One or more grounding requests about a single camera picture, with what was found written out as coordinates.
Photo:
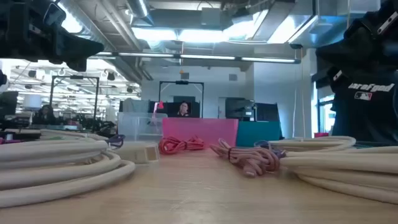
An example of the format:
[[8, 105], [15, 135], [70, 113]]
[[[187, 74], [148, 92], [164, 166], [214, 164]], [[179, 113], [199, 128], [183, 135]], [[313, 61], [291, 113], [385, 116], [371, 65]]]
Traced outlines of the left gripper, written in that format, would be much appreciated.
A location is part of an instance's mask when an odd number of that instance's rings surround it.
[[68, 32], [61, 26], [44, 24], [44, 14], [54, 0], [12, 0], [12, 47], [22, 58], [67, 62], [76, 72], [85, 72], [87, 58], [104, 50], [104, 45]]

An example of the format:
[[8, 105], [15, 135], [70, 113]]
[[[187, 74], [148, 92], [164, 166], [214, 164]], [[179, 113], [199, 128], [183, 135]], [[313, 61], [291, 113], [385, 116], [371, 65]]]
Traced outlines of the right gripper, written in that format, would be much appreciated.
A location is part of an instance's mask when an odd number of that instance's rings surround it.
[[377, 32], [374, 40], [341, 40], [316, 49], [316, 56], [331, 65], [327, 77], [331, 83], [345, 80], [337, 67], [364, 65], [373, 61], [383, 67], [398, 67], [398, 14], [372, 14]]

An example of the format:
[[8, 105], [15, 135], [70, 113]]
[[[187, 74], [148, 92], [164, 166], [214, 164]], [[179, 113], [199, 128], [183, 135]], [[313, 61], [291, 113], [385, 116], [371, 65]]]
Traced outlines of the person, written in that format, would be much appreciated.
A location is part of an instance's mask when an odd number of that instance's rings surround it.
[[178, 117], [189, 117], [190, 116], [189, 105], [187, 102], [185, 102], [185, 101], [181, 102], [177, 116]]
[[398, 142], [398, 71], [359, 72], [358, 76], [331, 83], [332, 135], [358, 141]]
[[57, 119], [54, 116], [53, 108], [50, 105], [43, 105], [43, 107], [34, 115], [32, 123], [40, 125], [56, 125]]

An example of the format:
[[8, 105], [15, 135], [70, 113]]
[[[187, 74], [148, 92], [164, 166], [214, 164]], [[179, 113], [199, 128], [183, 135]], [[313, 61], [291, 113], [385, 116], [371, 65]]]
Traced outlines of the white table lamp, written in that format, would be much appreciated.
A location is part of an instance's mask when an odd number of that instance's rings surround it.
[[26, 95], [22, 108], [30, 112], [29, 124], [32, 124], [34, 113], [42, 107], [42, 100], [40, 95]]

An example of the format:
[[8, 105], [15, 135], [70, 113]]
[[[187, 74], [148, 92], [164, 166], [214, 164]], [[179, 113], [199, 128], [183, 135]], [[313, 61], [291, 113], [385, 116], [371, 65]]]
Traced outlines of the dark partition screen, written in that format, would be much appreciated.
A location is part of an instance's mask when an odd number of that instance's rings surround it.
[[280, 121], [277, 104], [256, 103], [257, 121]]

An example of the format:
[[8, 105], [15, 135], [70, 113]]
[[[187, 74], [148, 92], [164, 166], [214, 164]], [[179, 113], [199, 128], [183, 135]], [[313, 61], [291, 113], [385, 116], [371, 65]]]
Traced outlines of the clear plastic bin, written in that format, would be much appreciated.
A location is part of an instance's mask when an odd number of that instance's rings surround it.
[[127, 141], [159, 142], [163, 136], [162, 113], [119, 112], [118, 134], [125, 135]]

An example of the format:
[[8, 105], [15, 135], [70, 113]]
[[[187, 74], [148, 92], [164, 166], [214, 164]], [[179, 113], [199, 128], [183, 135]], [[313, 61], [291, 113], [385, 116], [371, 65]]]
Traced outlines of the red desk lamp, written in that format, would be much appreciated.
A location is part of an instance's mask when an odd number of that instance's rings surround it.
[[154, 110], [153, 110], [153, 113], [152, 113], [152, 118], [156, 118], [157, 110], [158, 110], [158, 109], [162, 110], [163, 108], [164, 108], [164, 103], [163, 103], [163, 101], [155, 102], [155, 104], [154, 104]]

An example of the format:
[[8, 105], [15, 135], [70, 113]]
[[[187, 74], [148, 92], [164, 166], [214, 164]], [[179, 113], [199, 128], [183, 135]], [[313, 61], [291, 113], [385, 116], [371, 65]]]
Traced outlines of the teal plastic bin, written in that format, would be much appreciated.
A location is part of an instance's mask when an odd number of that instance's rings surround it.
[[258, 141], [276, 141], [282, 135], [278, 121], [240, 121], [236, 136], [236, 145], [252, 147]]

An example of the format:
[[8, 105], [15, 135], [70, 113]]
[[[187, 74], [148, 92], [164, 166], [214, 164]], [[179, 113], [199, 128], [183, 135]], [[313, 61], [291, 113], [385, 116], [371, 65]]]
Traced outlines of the long ceiling light bar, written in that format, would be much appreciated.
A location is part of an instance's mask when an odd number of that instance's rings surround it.
[[195, 55], [195, 54], [163, 54], [142, 52], [100, 52], [90, 59], [114, 59], [116, 57], [140, 57], [140, 58], [168, 58], [168, 59], [195, 59], [195, 60], [226, 60], [237, 62], [261, 62], [261, 63], [300, 63], [301, 60], [294, 58], [269, 58], [269, 57], [240, 57], [225, 55]]

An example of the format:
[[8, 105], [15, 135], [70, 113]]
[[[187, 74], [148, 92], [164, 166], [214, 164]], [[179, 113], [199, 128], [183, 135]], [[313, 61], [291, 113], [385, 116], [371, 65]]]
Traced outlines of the pink plastic bin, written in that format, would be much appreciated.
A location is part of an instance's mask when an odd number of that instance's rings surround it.
[[216, 118], [163, 118], [164, 137], [188, 140], [194, 136], [206, 145], [218, 144], [223, 139], [230, 146], [236, 145], [238, 120]]

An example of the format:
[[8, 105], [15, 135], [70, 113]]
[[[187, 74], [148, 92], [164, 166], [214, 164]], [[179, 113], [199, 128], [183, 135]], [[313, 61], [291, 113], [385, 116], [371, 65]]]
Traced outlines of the black stand frame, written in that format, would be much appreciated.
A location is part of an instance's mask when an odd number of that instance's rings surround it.
[[201, 85], [201, 112], [200, 112], [200, 118], [203, 118], [203, 107], [204, 107], [204, 91], [205, 91], [205, 84], [203, 82], [189, 82], [189, 81], [184, 81], [184, 80], [177, 80], [177, 81], [159, 81], [159, 90], [158, 90], [158, 101], [161, 100], [161, 94], [162, 94], [162, 84], [163, 83], [173, 83], [176, 85]]
[[98, 127], [100, 78], [88, 75], [54, 75], [50, 83], [49, 106], [65, 119], [77, 119], [82, 128]]

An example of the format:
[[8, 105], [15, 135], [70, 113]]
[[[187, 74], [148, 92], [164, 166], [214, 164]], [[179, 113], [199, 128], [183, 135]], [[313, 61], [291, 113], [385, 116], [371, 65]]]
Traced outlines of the black aluminium table frame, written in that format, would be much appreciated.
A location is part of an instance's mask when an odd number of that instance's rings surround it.
[[16, 141], [35, 141], [40, 139], [40, 132], [25, 132], [22, 131], [0, 131], [0, 138], [3, 138], [7, 141], [16, 140]]

